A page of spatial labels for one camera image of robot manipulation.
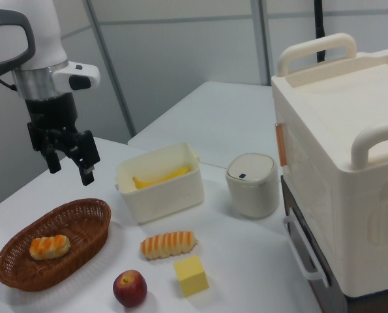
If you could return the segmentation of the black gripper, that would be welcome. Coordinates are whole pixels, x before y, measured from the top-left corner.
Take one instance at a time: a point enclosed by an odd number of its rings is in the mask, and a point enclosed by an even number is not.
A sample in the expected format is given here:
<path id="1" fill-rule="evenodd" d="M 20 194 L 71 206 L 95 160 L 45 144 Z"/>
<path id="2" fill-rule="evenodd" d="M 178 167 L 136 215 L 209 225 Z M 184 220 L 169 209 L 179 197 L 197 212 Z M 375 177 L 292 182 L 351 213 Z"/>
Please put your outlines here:
<path id="1" fill-rule="evenodd" d="M 93 170 L 100 156 L 91 131 L 78 132 L 78 114 L 72 93 L 47 100 L 25 101 L 31 121 L 27 124 L 32 147 L 46 160 L 50 173 L 61 170 L 56 149 L 77 165 L 82 185 L 94 181 Z"/>

